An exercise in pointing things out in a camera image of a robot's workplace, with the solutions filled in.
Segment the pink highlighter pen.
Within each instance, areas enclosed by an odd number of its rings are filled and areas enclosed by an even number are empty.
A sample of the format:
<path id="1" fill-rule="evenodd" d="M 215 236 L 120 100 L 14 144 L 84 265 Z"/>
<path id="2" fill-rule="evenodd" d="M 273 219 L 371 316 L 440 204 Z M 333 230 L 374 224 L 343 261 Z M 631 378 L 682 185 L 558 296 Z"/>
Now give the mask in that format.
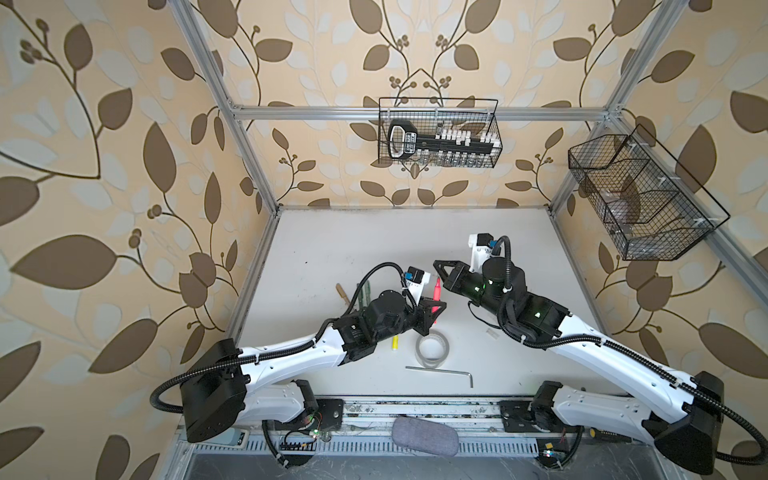
<path id="1" fill-rule="evenodd" d="M 440 278 L 436 279 L 435 286 L 433 289 L 433 297 L 432 299 L 434 301 L 440 301 L 441 300 L 441 292 L 442 292 L 442 282 Z"/>

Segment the brown fineliner pen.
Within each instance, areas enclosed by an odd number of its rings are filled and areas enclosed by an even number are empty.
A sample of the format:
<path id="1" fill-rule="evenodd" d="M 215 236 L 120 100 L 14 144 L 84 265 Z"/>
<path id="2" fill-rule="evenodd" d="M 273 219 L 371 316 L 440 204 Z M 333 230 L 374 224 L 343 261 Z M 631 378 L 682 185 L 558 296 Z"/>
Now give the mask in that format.
<path id="1" fill-rule="evenodd" d="M 349 299 L 348 295 L 346 294 L 346 292 L 345 292 L 344 288 L 342 287 L 342 285 L 340 283 L 337 283 L 335 285 L 335 289 L 336 289 L 337 293 L 339 294 L 340 298 L 344 301 L 345 305 L 346 306 L 350 306 L 351 305 L 350 299 Z"/>

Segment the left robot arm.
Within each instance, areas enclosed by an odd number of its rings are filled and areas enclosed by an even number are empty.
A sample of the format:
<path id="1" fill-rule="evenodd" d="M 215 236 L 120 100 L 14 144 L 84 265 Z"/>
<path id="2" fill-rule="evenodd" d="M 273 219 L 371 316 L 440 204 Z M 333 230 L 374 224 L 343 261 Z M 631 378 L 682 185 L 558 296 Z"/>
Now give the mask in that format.
<path id="1" fill-rule="evenodd" d="M 427 336 L 445 310 L 445 302 L 423 294 L 428 273 L 389 266 L 399 289 L 383 291 L 362 308 L 349 304 L 316 333 L 292 341 L 244 349 L 231 338 L 218 341 L 187 372 L 156 387 L 150 405 L 181 415 L 191 443 L 263 421 L 309 424 L 318 408 L 303 374 L 362 360 L 408 331 Z"/>

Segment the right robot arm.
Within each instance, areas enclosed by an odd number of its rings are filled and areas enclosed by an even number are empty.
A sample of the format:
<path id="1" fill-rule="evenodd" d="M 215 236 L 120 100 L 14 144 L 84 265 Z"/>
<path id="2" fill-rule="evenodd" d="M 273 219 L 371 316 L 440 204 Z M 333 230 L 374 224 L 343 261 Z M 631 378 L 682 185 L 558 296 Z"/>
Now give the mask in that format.
<path id="1" fill-rule="evenodd" d="M 444 289 L 487 311 L 494 328 L 522 346 L 573 360 L 624 392 L 595 394 L 545 381 L 530 404 L 540 427 L 593 427 L 638 440 L 699 475 L 713 474 L 716 461 L 766 465 L 766 437 L 725 405 L 718 377 L 672 369 L 529 292 L 524 271 L 511 259 L 508 237 L 473 234 L 468 245 L 468 263 L 434 261 Z"/>

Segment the clear tape roll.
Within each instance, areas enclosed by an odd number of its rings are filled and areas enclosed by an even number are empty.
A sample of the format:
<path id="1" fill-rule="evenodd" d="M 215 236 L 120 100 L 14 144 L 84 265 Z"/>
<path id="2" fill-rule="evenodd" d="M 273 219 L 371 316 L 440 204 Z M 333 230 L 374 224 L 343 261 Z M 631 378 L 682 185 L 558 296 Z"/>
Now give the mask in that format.
<path id="1" fill-rule="evenodd" d="M 416 361 L 423 368 L 436 369 L 441 367 L 450 353 L 450 343 L 445 335 L 431 330 L 428 335 L 416 341 Z"/>

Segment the metal hex key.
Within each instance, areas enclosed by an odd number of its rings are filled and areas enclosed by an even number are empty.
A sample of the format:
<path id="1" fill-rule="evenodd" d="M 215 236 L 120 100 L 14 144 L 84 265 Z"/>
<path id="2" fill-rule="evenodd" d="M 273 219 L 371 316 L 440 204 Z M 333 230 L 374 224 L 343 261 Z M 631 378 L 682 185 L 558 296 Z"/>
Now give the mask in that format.
<path id="1" fill-rule="evenodd" d="M 445 375 L 466 377 L 468 379 L 469 388 L 474 389 L 473 375 L 467 371 L 440 369 L 440 368 L 427 368 L 427 367 L 418 367 L 418 366 L 405 366 L 404 368 L 409 371 L 416 371 L 416 372 L 422 372 L 422 373 L 434 373 L 434 374 L 445 374 Z"/>

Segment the grey fabric pouch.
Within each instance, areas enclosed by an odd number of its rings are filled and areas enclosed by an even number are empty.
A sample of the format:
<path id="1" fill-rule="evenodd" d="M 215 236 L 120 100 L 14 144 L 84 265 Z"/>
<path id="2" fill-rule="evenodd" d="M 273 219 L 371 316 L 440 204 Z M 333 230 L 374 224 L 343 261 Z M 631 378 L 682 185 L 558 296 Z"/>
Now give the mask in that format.
<path id="1" fill-rule="evenodd" d="M 460 448 L 458 433 L 453 428 L 420 418 L 397 417 L 391 437 L 397 446 L 437 456 L 456 456 Z"/>

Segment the black socket holder tool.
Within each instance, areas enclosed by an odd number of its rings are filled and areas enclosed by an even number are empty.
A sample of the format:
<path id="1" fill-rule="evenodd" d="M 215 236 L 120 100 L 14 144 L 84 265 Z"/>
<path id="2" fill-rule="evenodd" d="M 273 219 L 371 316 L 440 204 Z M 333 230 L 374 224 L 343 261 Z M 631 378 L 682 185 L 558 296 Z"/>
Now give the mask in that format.
<path id="1" fill-rule="evenodd" d="M 492 161 L 502 150 L 495 132 L 474 134 L 470 130 L 437 126 L 433 133 L 408 120 L 390 123 L 383 140 L 384 151 L 393 160 Z"/>

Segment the yellow black screwdriver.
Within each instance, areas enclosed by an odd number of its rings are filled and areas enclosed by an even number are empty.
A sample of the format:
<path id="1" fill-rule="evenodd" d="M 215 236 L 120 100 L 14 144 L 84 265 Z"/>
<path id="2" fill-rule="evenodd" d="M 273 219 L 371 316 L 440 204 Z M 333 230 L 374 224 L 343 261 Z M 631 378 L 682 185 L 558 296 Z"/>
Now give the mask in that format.
<path id="1" fill-rule="evenodd" d="M 589 428 L 589 435 L 591 439 L 605 443 L 629 444 L 632 442 L 632 439 L 628 436 L 594 427 Z"/>

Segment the grey remote device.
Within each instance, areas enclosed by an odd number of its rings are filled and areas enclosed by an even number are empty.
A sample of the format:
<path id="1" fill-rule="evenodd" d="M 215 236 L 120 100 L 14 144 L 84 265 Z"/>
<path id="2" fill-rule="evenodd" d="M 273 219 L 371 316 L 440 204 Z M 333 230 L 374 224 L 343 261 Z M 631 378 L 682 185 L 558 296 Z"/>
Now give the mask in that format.
<path id="1" fill-rule="evenodd" d="M 214 437 L 211 442 L 228 448 L 242 448 L 249 438 L 247 430 L 230 428 Z"/>

